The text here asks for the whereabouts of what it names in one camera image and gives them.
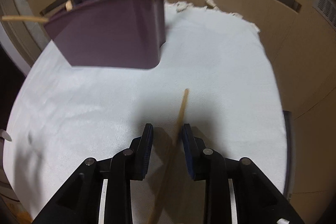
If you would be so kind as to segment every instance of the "metal bolt head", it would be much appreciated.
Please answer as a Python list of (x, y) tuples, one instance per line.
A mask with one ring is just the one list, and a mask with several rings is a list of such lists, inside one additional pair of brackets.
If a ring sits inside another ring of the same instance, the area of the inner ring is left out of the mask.
[(250, 165), (251, 164), (251, 160), (249, 158), (242, 158), (241, 159), (241, 163), (243, 165)]
[(212, 153), (213, 153), (213, 151), (212, 151), (212, 149), (210, 149), (210, 148), (204, 148), (203, 149), (203, 154), (204, 155), (212, 155)]
[(85, 164), (86, 165), (91, 165), (91, 164), (93, 164), (95, 162), (95, 159), (94, 158), (87, 158), (86, 160), (85, 160)]
[(123, 154), (124, 154), (125, 156), (130, 156), (130, 155), (133, 154), (133, 150), (130, 149), (130, 148), (126, 148), (126, 149), (123, 150)]

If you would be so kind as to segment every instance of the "beige wall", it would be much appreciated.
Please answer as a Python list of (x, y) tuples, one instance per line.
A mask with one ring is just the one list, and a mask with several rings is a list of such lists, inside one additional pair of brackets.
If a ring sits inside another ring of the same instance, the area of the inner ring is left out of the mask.
[[(33, 13), (56, 0), (27, 0)], [(185, 0), (204, 6), (204, 0)], [(336, 33), (312, 7), (295, 0), (297, 13), (276, 0), (214, 0), (261, 29), (283, 109), (293, 112), (297, 168), (292, 204), (307, 224), (322, 214), (335, 192)]]

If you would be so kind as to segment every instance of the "purple plastic bin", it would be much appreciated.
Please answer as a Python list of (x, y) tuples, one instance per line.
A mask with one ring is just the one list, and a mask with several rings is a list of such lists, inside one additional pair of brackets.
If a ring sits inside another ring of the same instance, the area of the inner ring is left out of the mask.
[(166, 41), (164, 0), (82, 0), (44, 27), (72, 66), (149, 69)]

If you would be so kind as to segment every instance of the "round table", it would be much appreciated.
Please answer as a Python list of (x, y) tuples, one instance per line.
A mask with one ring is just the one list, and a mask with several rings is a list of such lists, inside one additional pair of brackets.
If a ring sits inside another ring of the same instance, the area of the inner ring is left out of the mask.
[[(256, 26), (217, 10), (178, 13), (169, 4), (165, 17), (167, 41), (153, 69), (71, 67), (52, 41), (32, 67), (10, 115), (4, 170), (33, 218), (85, 158), (112, 157), (149, 122), (148, 174), (131, 182), (133, 222), (145, 223), (185, 88), (184, 122), (195, 136), (225, 157), (251, 158), (283, 192), (285, 123)], [(182, 149), (169, 187), (159, 222), (202, 223), (204, 182), (189, 178)]]

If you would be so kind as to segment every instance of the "wooden skewer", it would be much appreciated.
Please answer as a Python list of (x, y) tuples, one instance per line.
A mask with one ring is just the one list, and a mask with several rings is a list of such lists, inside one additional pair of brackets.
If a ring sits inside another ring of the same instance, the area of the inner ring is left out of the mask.
[(46, 23), (49, 21), (46, 17), (33, 17), (33, 16), (2, 16), (3, 21), (32, 21), (38, 23)]
[(165, 172), (163, 175), (161, 185), (159, 187), (157, 195), (155, 196), (154, 207), (151, 211), (147, 224), (157, 224), (157, 222), (159, 221), (160, 215), (162, 213), (162, 210), (163, 210), (164, 200), (165, 200), (166, 192), (168, 190), (167, 186), (170, 180), (171, 169), (173, 167), (176, 151), (179, 149), (177, 146), (177, 141), (179, 140), (179, 132), (183, 124), (183, 117), (184, 117), (184, 112), (185, 112), (185, 108), (187, 105), (188, 94), (189, 94), (189, 89), (185, 89), (180, 111), (178, 113), (178, 117), (176, 121), (176, 127), (174, 130), (174, 136), (173, 136), (173, 143), (168, 149), (168, 162), (165, 168)]
[(68, 0), (66, 3), (65, 3), (65, 9), (67, 11), (71, 11), (73, 9), (73, 5), (72, 5), (72, 2), (71, 0)]

